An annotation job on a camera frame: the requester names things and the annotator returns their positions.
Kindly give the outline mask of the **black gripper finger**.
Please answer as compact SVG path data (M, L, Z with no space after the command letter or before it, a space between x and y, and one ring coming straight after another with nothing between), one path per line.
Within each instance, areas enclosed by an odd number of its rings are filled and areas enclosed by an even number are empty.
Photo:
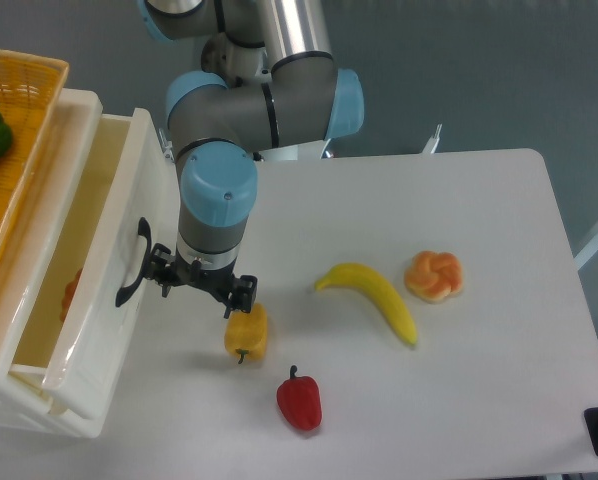
M257 288L258 279L256 276L242 275L239 278L233 277L224 318L228 319L234 311L249 314L256 301Z
M161 243L156 243L147 259L147 266L143 268L143 277L156 282L161 288L161 296L167 297L173 285L171 250Z

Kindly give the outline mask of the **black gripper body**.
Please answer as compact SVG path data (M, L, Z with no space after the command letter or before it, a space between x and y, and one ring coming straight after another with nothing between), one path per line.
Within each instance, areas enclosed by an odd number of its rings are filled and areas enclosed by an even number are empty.
M209 293L220 303L229 303L233 293L235 263L233 260L220 269L204 269L186 263L177 255L170 268L174 272L176 286L190 286Z

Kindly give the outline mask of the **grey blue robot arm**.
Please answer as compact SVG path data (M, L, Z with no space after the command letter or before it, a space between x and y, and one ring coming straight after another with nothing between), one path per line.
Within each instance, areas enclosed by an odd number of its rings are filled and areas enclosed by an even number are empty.
M174 249L149 245L141 274L164 291L190 286L228 312L252 309L253 276L234 274L257 195L260 153L329 141L364 121L357 74L332 55L318 1L141 1L163 42L206 37L203 66L169 86L180 210Z

